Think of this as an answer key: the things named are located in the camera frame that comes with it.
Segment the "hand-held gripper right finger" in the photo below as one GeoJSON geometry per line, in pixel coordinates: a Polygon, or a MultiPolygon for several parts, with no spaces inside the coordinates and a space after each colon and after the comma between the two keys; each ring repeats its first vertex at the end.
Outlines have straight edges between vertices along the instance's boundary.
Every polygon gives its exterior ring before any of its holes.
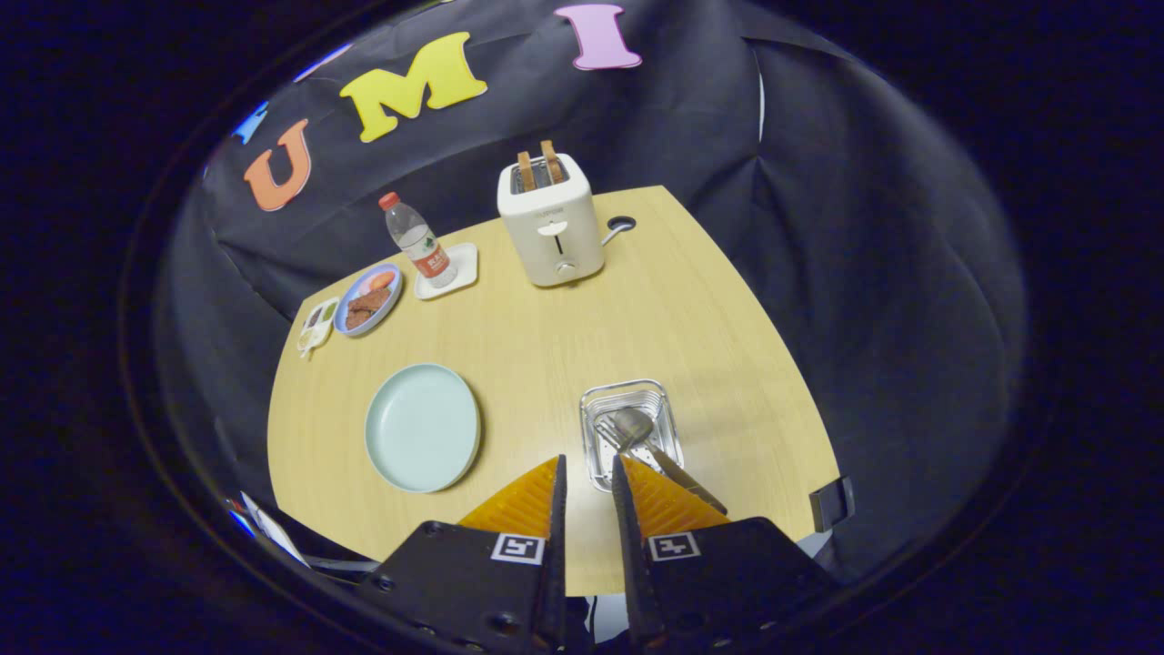
{"type": "Polygon", "coordinates": [[[645,535],[647,503],[613,471],[629,643],[636,652],[762,652],[826,607],[838,581],[769,519],[645,535]]]}

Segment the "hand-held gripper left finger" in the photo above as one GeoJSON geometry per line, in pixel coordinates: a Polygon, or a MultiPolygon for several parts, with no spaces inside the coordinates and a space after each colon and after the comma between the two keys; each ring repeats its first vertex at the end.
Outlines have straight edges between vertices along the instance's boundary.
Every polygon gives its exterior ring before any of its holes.
{"type": "Polygon", "coordinates": [[[558,654],[568,642],[566,458],[533,472],[545,534],[430,519],[365,576],[357,597],[409,638],[453,654],[558,654]]]}

